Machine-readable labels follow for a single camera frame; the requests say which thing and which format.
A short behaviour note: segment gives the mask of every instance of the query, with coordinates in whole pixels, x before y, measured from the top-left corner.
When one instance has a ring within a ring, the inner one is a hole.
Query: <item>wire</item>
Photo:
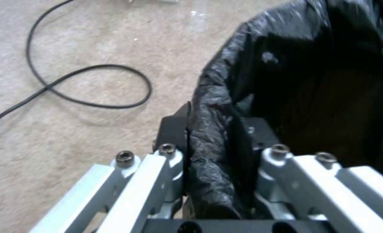
[[[31,28],[31,30],[29,32],[29,35],[27,37],[26,60],[27,60],[27,64],[28,64],[30,70],[32,71],[33,75],[35,75],[35,77],[43,84],[44,88],[40,89],[39,91],[37,91],[33,95],[29,96],[27,99],[17,103],[16,105],[12,106],[11,108],[9,108],[9,109],[5,110],[4,112],[0,113],[0,119],[3,118],[5,115],[9,114],[10,112],[12,112],[12,111],[20,108],[21,106],[29,103],[30,101],[32,101],[36,97],[40,96],[42,93],[45,93],[45,91],[51,91],[52,93],[55,93],[57,96],[59,96],[59,97],[61,97],[63,99],[66,99],[66,100],[68,100],[70,102],[74,102],[74,103],[85,105],[85,106],[92,106],[92,107],[105,108],[105,109],[128,109],[128,108],[134,108],[134,107],[137,107],[137,106],[140,106],[140,105],[144,104],[150,98],[151,92],[153,91],[153,88],[151,86],[151,82],[148,79],[148,77],[146,75],[144,75],[141,71],[139,71],[139,70],[137,70],[135,68],[132,68],[130,66],[126,66],[126,65],[117,65],[117,64],[92,65],[92,66],[88,66],[88,67],[79,69],[77,71],[70,72],[69,74],[64,75],[64,76],[58,78],[56,81],[53,81],[52,83],[47,83],[41,77],[41,75],[39,75],[39,73],[37,72],[36,68],[33,65],[32,59],[30,58],[30,45],[31,45],[31,42],[32,42],[32,39],[33,39],[34,31],[35,31],[36,27],[39,25],[39,23],[42,21],[42,19],[45,18],[49,13],[51,13],[55,9],[58,9],[59,7],[65,5],[65,4],[73,2],[73,1],[74,0],[67,0],[67,1],[64,1],[63,3],[59,3],[59,4],[55,5],[55,6],[53,6],[52,8],[50,8],[46,12],[44,12],[36,20],[36,22],[33,24],[32,28]],[[129,105],[103,105],[103,104],[87,102],[87,101],[83,101],[83,100],[79,100],[79,99],[74,99],[72,97],[69,97],[69,96],[63,94],[63,93],[58,92],[57,90],[55,90],[53,88],[55,85],[61,83],[62,81],[66,80],[68,78],[73,77],[76,74],[79,74],[79,73],[82,73],[82,72],[85,72],[85,71],[89,71],[89,70],[92,70],[92,69],[98,69],[98,68],[119,68],[119,69],[123,69],[123,70],[126,70],[126,71],[133,72],[134,74],[137,74],[140,78],[142,78],[144,80],[145,84],[147,85],[147,94],[145,95],[145,97],[142,100],[138,101],[137,103],[133,103],[133,104],[129,104]]]

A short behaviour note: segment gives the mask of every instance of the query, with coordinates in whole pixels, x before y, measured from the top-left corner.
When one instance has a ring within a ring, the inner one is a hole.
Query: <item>black plastic bag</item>
[[[249,217],[233,164],[254,140],[236,130],[245,117],[266,119],[295,154],[383,173],[383,0],[295,1],[237,29],[193,96],[185,218]]]

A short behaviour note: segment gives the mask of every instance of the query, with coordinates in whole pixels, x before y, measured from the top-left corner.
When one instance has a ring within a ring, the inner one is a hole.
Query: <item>beige carpet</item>
[[[33,59],[49,81],[87,65],[132,65],[154,92],[130,110],[88,108],[47,93],[0,121],[0,232],[27,232],[94,163],[143,156],[159,121],[190,99],[203,66],[240,22],[284,0],[76,0],[40,24]],[[0,0],[0,112],[41,88],[24,59],[30,27],[61,0]],[[128,104],[135,75],[92,71],[61,84],[73,97]]]

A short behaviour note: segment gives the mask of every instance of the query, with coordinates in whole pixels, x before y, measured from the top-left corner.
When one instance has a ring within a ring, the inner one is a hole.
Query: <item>bolt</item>
[[[316,160],[327,169],[331,169],[332,165],[337,162],[337,158],[328,152],[317,152]]]
[[[165,143],[165,144],[162,144],[158,148],[158,151],[159,151],[160,155],[172,156],[176,152],[176,146],[174,144],[171,144],[171,143]]]
[[[115,156],[115,160],[118,167],[129,168],[134,164],[134,154],[129,150],[124,150]]]
[[[272,146],[272,156],[275,159],[284,160],[287,153],[289,153],[289,147],[284,144],[275,144]]]

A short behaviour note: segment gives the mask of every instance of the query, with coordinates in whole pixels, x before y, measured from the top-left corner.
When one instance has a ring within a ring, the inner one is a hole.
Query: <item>white metal bar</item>
[[[148,215],[161,208],[171,178],[165,157],[147,155],[97,233],[141,232]]]
[[[30,232],[83,232],[98,211],[112,207],[125,184],[120,170],[93,165]]]
[[[356,197],[314,156],[286,161],[277,179],[292,205],[305,218],[316,208],[338,232],[383,232],[383,219]]]
[[[337,178],[383,218],[383,176],[371,167],[342,169]]]

